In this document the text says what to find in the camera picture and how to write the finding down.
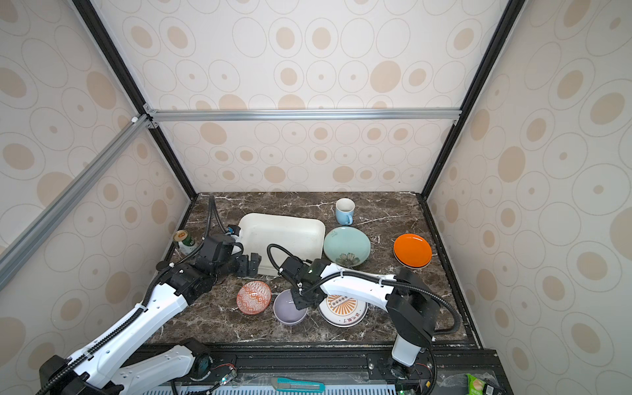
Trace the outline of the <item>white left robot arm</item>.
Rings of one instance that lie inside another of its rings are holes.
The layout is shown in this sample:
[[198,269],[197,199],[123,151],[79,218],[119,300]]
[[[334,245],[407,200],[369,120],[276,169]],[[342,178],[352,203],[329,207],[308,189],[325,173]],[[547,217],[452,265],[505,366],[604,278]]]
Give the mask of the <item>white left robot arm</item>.
[[176,263],[161,261],[142,300],[100,337],[67,358],[53,355],[40,367],[41,394],[136,394],[166,381],[205,379],[212,370],[207,347],[188,339],[160,355],[125,366],[146,340],[229,276],[252,277],[262,257],[245,253],[240,227],[219,226]]

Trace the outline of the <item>red patterned bowl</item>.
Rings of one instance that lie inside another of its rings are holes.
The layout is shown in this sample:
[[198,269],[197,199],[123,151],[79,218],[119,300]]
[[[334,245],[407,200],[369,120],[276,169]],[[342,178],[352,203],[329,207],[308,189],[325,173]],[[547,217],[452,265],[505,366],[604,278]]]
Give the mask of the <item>red patterned bowl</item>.
[[261,314],[272,300],[270,286],[263,281],[250,281],[242,286],[236,297],[236,304],[243,314]]

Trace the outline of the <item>white plastic bin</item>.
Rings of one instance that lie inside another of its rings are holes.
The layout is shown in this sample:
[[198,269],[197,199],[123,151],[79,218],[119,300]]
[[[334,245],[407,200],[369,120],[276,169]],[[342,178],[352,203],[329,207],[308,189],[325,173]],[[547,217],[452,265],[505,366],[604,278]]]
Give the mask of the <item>white plastic bin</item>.
[[270,244],[281,245],[307,260],[322,257],[326,227],[320,220],[250,213],[240,220],[238,226],[239,242],[245,253],[258,253],[262,257],[258,275],[277,275],[267,255]]

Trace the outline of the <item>light blue ceramic mug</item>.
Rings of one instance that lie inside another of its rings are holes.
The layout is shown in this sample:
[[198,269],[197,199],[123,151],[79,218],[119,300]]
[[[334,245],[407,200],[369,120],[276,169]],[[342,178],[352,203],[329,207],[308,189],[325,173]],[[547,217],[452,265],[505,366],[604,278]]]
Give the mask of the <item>light blue ceramic mug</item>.
[[335,216],[337,222],[343,226],[352,225],[355,209],[356,205],[350,198],[344,197],[338,199],[335,204]]

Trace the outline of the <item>lavender ceramic bowl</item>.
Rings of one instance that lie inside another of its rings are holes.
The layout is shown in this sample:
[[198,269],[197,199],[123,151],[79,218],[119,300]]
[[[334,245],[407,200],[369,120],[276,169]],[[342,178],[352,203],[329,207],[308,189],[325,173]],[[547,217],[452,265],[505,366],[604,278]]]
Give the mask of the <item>lavender ceramic bowl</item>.
[[273,313],[281,324],[295,326],[305,319],[307,309],[297,309],[291,291],[285,290],[276,297],[273,303]]

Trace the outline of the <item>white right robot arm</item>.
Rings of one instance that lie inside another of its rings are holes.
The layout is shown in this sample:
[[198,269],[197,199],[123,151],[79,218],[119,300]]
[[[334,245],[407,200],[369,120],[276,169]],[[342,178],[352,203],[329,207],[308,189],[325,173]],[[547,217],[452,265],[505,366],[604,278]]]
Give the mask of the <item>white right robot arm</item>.
[[377,275],[323,258],[305,261],[278,244],[268,245],[266,252],[277,274],[291,284],[296,309],[316,307],[329,296],[346,296],[386,311],[397,334],[391,358],[401,366],[415,365],[435,336],[454,334],[462,325],[457,309],[409,269]]

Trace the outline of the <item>mint green flower plate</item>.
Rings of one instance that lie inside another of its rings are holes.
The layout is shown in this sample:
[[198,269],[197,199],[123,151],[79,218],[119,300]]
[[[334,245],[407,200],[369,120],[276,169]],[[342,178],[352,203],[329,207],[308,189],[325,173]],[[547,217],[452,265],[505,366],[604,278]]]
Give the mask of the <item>mint green flower plate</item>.
[[324,238],[324,253],[330,261],[344,268],[355,268],[370,256],[369,237],[351,226],[331,230]]

